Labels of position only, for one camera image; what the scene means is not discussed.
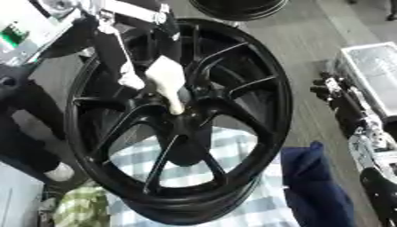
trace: plaid fabric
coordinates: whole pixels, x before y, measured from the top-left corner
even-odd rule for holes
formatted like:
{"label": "plaid fabric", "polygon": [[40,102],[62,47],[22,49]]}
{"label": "plaid fabric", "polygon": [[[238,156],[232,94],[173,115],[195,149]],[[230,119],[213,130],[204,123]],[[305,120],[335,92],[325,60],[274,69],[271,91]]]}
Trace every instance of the plaid fabric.
{"label": "plaid fabric", "polygon": [[[216,127],[213,129],[211,154],[226,171],[232,170],[256,145],[256,137],[247,132]],[[159,151],[156,138],[149,137],[115,153],[111,161],[127,175],[144,181]],[[286,205],[279,156],[267,167],[261,178],[261,183],[240,207],[218,220],[198,226],[298,227],[292,211]],[[183,187],[211,179],[212,174],[203,162],[189,168],[177,167],[169,162],[162,173],[161,185]],[[106,197],[112,227],[169,226],[137,214],[110,192]]]}
{"label": "plaid fabric", "polygon": [[68,192],[53,216],[57,227],[109,226],[105,190],[95,184]]}

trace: green cloth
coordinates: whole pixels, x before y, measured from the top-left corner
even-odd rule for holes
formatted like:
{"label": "green cloth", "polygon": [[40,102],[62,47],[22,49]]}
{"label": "green cloth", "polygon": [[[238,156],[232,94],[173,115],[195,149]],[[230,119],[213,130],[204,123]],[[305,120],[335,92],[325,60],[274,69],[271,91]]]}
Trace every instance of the green cloth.
{"label": "green cloth", "polygon": [[56,227],[107,227],[105,190],[99,186],[84,185],[68,192],[54,214]]}

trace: black alloy wheel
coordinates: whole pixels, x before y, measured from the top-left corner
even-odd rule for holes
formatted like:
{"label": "black alloy wheel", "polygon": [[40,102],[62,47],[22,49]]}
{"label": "black alloy wheel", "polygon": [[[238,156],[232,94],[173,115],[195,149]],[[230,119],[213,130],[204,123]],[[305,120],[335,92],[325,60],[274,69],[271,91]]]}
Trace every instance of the black alloy wheel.
{"label": "black alloy wheel", "polygon": [[[66,133],[75,158],[106,190],[154,221],[186,225],[226,215],[250,195],[288,134],[292,92],[275,57],[252,36],[208,20],[178,23],[187,80],[181,92],[184,114],[171,115],[167,101],[153,92],[149,82],[139,92],[120,86],[93,57],[70,90]],[[157,40],[136,30],[124,38],[137,73],[144,77],[145,69],[159,56]],[[257,137],[254,149],[229,172],[208,151],[214,119],[224,115],[243,123]],[[112,145],[136,125],[152,129],[161,146],[145,181],[127,176],[110,161]],[[181,147],[187,146],[192,149],[181,153]],[[204,161],[214,179],[165,187],[160,175],[168,161],[180,166]]]}

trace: person's leg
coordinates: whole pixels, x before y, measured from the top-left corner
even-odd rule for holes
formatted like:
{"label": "person's leg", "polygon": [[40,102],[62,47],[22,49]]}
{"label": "person's leg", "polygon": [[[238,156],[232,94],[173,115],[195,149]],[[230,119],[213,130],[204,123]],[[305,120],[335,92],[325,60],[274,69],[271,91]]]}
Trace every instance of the person's leg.
{"label": "person's leg", "polygon": [[0,160],[10,161],[14,167],[29,167],[35,172],[30,174],[44,174],[53,181],[64,182],[72,178],[73,169],[61,162],[57,155],[46,151],[43,145],[24,134],[11,116],[0,114]]}
{"label": "person's leg", "polygon": [[34,171],[54,170],[59,158],[43,147],[43,143],[24,134],[11,116],[0,114],[0,153],[8,159],[27,165]]}
{"label": "person's leg", "polygon": [[28,111],[49,127],[55,137],[65,139],[64,115],[52,97],[35,81],[28,81],[9,104]]}

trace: robotic arm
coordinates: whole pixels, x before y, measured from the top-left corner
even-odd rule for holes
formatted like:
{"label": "robotic arm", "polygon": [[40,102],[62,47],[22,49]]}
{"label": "robotic arm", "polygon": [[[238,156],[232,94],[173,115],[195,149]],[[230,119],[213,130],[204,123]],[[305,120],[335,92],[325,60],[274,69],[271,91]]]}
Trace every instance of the robotic arm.
{"label": "robotic arm", "polygon": [[360,181],[383,226],[397,224],[397,143],[364,94],[346,77],[322,73],[311,90],[328,102],[348,138]]}
{"label": "robotic arm", "polygon": [[13,0],[0,9],[0,98],[18,88],[41,62],[41,56],[76,21],[93,20],[97,31],[93,44],[97,55],[109,72],[118,76],[119,84],[141,90],[144,81],[136,75],[131,57],[121,33],[114,27],[116,20],[144,30],[159,31],[161,56],[158,64],[175,64],[173,80],[179,86],[169,86],[161,76],[150,74],[162,94],[173,100],[171,106],[180,114],[183,111],[175,94],[184,85],[183,69],[179,65],[181,41],[174,15],[167,4],[155,0]]}

